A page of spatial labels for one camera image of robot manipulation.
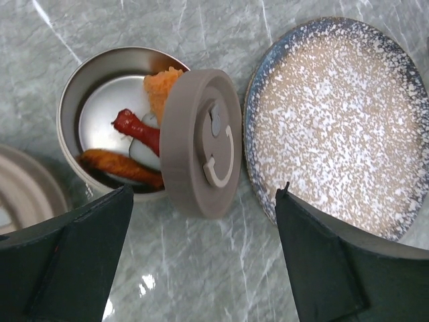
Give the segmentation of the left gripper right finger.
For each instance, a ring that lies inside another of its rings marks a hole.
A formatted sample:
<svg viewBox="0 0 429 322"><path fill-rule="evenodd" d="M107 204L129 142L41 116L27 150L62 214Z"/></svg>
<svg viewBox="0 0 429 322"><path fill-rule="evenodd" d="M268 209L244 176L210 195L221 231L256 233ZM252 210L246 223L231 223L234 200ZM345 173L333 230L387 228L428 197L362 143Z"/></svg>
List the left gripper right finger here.
<svg viewBox="0 0 429 322"><path fill-rule="evenodd" d="M428 252L377 237L288 189L275 214L301 321L427 321Z"/></svg>

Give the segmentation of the orange red meat piece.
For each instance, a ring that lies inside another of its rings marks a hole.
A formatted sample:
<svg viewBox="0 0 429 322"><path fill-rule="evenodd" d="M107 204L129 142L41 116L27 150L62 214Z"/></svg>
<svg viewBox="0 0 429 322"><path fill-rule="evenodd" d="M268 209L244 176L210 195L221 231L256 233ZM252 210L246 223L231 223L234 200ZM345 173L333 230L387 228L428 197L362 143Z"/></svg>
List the orange red meat piece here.
<svg viewBox="0 0 429 322"><path fill-rule="evenodd" d="M157 157L160 156L160 130L144 124L129 109L118 112L111 125L118 132L131 136L146 145Z"/></svg>

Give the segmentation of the brown glazed meat piece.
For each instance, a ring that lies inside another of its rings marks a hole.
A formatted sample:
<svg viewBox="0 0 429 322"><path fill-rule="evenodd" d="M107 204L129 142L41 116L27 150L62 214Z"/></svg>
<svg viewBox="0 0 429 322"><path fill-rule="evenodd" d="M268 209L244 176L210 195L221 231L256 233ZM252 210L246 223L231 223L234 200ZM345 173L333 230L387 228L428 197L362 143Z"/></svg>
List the brown glazed meat piece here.
<svg viewBox="0 0 429 322"><path fill-rule="evenodd" d="M122 154L103 149L89 149L76 160L84 167L148 184L157 190L164 187L161 172L146 168Z"/></svg>

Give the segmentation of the orange fried nugget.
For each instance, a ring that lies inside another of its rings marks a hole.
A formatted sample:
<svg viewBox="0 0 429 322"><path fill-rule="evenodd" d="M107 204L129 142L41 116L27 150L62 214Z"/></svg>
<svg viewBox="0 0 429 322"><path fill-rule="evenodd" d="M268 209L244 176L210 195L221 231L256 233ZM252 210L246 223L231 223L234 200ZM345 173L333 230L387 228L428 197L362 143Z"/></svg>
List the orange fried nugget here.
<svg viewBox="0 0 429 322"><path fill-rule="evenodd" d="M143 80L143 88L148 94L151 112L155 115L158 125L161 125L165 104L175 82L184 74L182 70L169 69L155 75L147 75Z"/></svg>

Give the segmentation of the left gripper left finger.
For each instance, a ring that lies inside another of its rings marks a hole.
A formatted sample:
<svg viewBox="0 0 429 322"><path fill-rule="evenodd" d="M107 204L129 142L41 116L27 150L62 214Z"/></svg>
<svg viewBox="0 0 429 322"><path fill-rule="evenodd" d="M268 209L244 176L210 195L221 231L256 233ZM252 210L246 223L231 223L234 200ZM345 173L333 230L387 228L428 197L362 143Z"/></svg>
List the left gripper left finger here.
<svg viewBox="0 0 429 322"><path fill-rule="evenodd" d="M133 210L122 186L1 236L2 321L101 321Z"/></svg>

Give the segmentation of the brown lid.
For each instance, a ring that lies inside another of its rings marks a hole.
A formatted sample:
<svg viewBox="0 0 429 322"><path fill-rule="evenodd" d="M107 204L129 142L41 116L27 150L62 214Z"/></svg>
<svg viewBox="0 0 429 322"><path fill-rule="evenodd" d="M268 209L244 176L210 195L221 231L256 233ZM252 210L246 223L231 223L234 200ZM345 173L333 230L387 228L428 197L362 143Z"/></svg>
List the brown lid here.
<svg viewBox="0 0 429 322"><path fill-rule="evenodd" d="M220 219L237 190L242 114L230 77L219 69L185 72L166 101L160 162L166 192L181 214Z"/></svg>
<svg viewBox="0 0 429 322"><path fill-rule="evenodd" d="M1 145L1 234L59 216L70 199L48 169L35 158Z"/></svg>

